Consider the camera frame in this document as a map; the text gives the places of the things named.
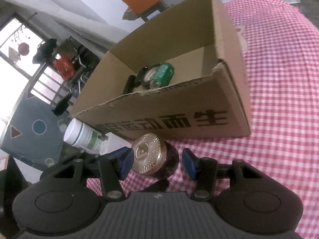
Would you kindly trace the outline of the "gold lid cosmetic jar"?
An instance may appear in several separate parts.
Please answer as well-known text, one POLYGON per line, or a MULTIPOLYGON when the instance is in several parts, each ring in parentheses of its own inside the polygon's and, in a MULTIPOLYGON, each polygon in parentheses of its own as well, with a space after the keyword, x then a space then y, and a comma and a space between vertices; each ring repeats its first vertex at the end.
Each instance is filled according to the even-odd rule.
POLYGON ((153 179, 167 179, 177 170, 179 153, 170 143, 154 133, 146 133, 132 143, 132 171, 153 179))

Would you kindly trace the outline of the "white supplement bottle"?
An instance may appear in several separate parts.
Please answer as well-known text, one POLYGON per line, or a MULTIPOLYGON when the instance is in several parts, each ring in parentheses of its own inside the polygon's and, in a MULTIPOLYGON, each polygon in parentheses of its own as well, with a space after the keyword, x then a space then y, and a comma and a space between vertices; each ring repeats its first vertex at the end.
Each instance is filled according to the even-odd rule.
POLYGON ((105 136, 99 131, 77 119, 72 119, 63 137, 64 142, 87 153, 99 155, 105 136))

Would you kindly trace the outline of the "black gold lipstick tube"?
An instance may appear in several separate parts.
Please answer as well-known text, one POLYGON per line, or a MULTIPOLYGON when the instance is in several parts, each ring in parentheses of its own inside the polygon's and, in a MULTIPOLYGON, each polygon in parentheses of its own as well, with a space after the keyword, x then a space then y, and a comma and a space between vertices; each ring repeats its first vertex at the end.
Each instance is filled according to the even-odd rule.
POLYGON ((123 90, 123 94, 129 94, 132 93, 134 88, 135 88, 135 76, 134 75, 130 75, 127 79, 127 82, 125 83, 125 87, 123 90))

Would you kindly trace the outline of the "black electrical tape roll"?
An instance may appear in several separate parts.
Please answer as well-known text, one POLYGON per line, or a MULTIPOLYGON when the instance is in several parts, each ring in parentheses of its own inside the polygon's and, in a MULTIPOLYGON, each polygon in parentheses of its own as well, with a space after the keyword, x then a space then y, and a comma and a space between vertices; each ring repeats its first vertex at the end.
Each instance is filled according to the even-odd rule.
POLYGON ((150 82, 152 81, 158 69, 159 69, 159 64, 156 64, 151 67, 145 67, 143 69, 143 72, 140 78, 142 88, 144 88, 145 90, 148 90, 150 88, 150 82))

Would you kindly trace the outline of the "green dropper bottle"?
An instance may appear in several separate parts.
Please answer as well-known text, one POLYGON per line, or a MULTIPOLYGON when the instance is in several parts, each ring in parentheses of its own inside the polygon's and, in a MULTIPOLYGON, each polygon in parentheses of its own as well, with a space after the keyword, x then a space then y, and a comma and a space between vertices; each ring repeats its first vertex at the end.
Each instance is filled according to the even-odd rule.
POLYGON ((155 73, 152 81, 150 82, 150 88, 155 89, 168 86, 174 73, 175 69, 172 66, 172 64, 160 64, 159 69, 155 73))

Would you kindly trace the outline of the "white power adapter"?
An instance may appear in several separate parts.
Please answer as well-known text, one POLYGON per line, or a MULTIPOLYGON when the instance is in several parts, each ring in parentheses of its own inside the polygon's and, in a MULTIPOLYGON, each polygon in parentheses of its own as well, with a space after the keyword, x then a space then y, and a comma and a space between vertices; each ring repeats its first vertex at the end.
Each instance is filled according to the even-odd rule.
POLYGON ((131 143, 115 135, 114 133, 109 132, 103 136, 103 142, 99 154, 109 154, 122 147, 131 148, 131 143))

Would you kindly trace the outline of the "black oval case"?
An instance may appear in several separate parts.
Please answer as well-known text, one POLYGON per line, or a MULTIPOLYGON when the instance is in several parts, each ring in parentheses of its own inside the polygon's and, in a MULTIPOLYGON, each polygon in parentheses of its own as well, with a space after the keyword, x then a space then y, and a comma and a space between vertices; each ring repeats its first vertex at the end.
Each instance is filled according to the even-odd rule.
POLYGON ((145 73, 148 71, 148 67, 143 67, 142 69, 139 70, 138 74, 135 77, 134 80, 134 87, 139 87, 141 85, 141 81, 145 75, 145 73))

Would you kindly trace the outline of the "blue play mat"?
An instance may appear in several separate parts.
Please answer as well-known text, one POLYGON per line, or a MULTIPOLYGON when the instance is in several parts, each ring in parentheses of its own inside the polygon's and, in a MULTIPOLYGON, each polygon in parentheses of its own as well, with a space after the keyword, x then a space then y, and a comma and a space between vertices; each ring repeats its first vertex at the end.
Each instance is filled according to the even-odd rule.
POLYGON ((24 94, 1 136, 1 150, 38 170, 59 160, 63 136, 70 119, 57 117, 53 107, 36 96, 24 94))

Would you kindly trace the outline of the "brown cardboard box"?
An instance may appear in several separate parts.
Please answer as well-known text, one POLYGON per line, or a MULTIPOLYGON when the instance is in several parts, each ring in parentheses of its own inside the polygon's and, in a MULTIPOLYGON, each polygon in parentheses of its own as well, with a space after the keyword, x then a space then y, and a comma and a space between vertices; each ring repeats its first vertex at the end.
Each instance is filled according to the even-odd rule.
POLYGON ((185 0, 110 49, 71 116, 128 139, 248 136, 251 106, 237 31, 221 0, 185 0))

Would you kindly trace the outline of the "wheelchair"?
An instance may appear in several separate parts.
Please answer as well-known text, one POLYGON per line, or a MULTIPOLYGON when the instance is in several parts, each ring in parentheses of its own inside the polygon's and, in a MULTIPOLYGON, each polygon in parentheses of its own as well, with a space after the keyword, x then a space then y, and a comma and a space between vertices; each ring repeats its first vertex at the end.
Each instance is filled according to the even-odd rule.
POLYGON ((67 83, 67 87, 70 88, 72 93, 80 94, 82 88, 84 88, 84 85, 100 62, 99 57, 73 37, 69 37, 61 42, 54 52, 56 53, 55 60, 60 59, 62 56, 68 56, 74 64, 76 71, 74 77, 64 82, 67 83))

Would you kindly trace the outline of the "red plastic bag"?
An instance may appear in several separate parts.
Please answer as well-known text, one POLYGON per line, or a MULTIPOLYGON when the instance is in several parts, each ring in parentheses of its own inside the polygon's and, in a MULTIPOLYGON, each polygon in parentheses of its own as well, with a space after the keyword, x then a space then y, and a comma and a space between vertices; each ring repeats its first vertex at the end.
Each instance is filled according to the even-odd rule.
POLYGON ((55 60, 53 66, 64 81, 72 79, 76 73, 74 64, 68 56, 62 56, 60 59, 55 60))

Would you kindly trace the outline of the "red white checkered tablecloth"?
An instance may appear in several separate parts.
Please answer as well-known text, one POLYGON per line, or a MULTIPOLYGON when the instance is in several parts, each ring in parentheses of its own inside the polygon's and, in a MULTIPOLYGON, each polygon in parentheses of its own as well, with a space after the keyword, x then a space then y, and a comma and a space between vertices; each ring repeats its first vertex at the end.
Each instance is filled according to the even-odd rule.
POLYGON ((251 133, 164 140, 178 152, 221 164, 243 160, 272 177, 302 201, 296 232, 318 238, 318 29, 282 0, 223 4, 242 47, 251 133))

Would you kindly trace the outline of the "grey white curtain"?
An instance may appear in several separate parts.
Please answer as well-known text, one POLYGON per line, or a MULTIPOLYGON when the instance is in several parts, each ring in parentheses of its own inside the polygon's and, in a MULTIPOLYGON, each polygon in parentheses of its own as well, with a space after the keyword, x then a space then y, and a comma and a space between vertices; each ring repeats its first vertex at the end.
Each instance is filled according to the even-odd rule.
POLYGON ((108 24, 81 0, 4 1, 46 15, 100 58, 129 34, 125 30, 108 24))

